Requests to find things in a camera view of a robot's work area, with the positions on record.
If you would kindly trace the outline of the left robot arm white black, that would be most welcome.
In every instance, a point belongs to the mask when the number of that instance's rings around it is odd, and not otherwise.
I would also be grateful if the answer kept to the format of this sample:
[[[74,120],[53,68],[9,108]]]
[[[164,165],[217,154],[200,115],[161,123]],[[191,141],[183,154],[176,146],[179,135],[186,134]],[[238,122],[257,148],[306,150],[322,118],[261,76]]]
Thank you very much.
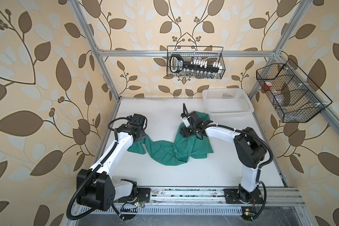
[[[78,173],[77,188],[66,210],[69,220],[78,220],[95,210],[109,209],[113,209],[121,220],[127,220],[116,209],[114,201],[121,198],[135,199],[137,183],[127,179],[115,183],[112,181],[113,173],[129,147],[146,138],[148,120],[140,114],[127,116],[125,120],[126,123],[118,128],[108,125],[115,136],[112,144],[89,169],[82,169]]]

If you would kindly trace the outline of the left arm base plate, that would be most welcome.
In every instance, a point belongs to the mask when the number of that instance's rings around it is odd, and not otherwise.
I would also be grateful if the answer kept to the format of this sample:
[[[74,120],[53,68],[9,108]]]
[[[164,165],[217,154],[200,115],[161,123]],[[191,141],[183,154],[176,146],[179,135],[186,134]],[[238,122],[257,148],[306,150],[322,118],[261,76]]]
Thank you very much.
[[[136,191],[130,196],[123,197],[117,200],[118,203],[147,203],[150,201],[151,189],[148,187],[137,188]]]

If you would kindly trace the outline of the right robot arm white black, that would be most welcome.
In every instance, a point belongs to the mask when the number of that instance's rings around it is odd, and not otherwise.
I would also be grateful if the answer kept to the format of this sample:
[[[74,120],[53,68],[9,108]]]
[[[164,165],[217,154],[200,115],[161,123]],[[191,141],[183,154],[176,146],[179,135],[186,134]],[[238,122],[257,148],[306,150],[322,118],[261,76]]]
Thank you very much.
[[[184,138],[190,136],[200,139],[214,137],[234,144],[238,159],[243,165],[242,180],[235,198],[243,203],[253,201],[259,191],[261,170],[274,159],[272,150],[266,142],[259,138],[251,127],[238,130],[214,124],[211,120],[200,118],[196,111],[189,113],[186,108],[184,108],[181,118],[185,126],[180,130],[180,134]]]

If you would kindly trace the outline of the white plastic laundry basket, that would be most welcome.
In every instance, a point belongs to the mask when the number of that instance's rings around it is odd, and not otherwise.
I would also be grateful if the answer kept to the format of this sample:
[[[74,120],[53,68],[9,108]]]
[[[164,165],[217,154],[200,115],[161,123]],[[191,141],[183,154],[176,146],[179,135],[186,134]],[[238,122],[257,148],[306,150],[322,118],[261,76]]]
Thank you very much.
[[[206,110],[211,115],[252,114],[254,107],[243,89],[206,89],[202,92]]]

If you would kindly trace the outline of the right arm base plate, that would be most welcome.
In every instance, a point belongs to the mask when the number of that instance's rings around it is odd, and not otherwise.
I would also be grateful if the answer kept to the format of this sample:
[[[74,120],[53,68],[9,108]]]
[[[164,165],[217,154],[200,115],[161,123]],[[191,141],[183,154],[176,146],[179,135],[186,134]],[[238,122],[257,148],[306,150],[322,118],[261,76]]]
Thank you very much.
[[[265,198],[258,188],[252,192],[242,187],[227,188],[223,192],[227,204],[263,204]]]

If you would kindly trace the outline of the green trousers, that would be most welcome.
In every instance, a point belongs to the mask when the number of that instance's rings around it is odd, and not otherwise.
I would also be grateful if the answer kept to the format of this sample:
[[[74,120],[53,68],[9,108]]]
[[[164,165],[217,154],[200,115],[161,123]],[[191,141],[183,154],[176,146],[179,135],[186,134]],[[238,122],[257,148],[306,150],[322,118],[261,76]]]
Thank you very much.
[[[128,152],[137,154],[149,154],[156,162],[165,166],[178,166],[188,162],[190,158],[206,159],[208,154],[214,153],[208,137],[196,137],[191,135],[184,138],[180,130],[185,127],[179,125],[173,142],[166,140],[152,141],[149,136],[132,144]]]

